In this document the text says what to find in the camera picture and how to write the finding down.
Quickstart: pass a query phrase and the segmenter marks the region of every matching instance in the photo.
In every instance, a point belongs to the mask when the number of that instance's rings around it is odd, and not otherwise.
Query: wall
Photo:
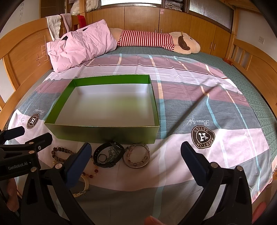
[[[237,39],[261,49],[277,61],[277,38],[262,15],[240,10]]]
[[[39,19],[39,5],[40,0],[23,1],[3,27],[2,31],[0,32],[0,38],[22,24]],[[11,96],[13,91],[14,89],[6,74],[3,61],[0,60],[0,95],[5,102]]]

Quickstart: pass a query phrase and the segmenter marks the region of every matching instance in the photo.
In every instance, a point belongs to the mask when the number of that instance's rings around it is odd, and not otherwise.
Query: screw
[[[238,171],[243,171],[242,166],[237,166],[237,170],[238,170]]]
[[[217,168],[218,167],[218,164],[216,162],[211,162],[211,167],[212,168]]]
[[[35,172],[36,170],[37,170],[36,167],[32,167],[32,168],[31,168],[31,172]]]
[[[56,168],[56,169],[60,169],[60,168],[62,168],[62,166],[63,166],[63,165],[62,165],[61,163],[57,163],[57,164],[55,165],[55,168]]]

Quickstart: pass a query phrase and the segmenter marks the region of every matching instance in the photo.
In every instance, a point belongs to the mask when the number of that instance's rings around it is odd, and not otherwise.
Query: plush dog
[[[118,46],[162,47],[184,55],[200,51],[200,45],[197,41],[183,32],[161,34],[119,28],[110,28],[110,31]]]

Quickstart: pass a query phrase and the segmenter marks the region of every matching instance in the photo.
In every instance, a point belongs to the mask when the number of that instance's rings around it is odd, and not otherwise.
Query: open cardboard box
[[[150,76],[73,79],[45,125],[57,138],[66,140],[154,143],[160,124]]]

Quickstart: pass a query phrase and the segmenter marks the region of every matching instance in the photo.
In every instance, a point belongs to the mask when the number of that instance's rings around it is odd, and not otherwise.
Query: green mattress cover
[[[254,113],[256,114],[258,121],[261,124],[261,128],[263,130],[267,143],[270,147],[271,160],[273,160],[277,155],[277,132],[275,129],[277,121],[260,93],[235,67],[230,66],[219,57],[208,55],[206,53],[200,52],[197,54],[182,55],[179,53],[168,51],[163,48],[156,47],[117,47],[115,51],[109,52],[108,54],[120,53],[188,57],[199,62],[208,64],[210,66],[219,68],[227,77],[229,77],[235,83],[238,89],[246,97],[249,105],[252,107]]]

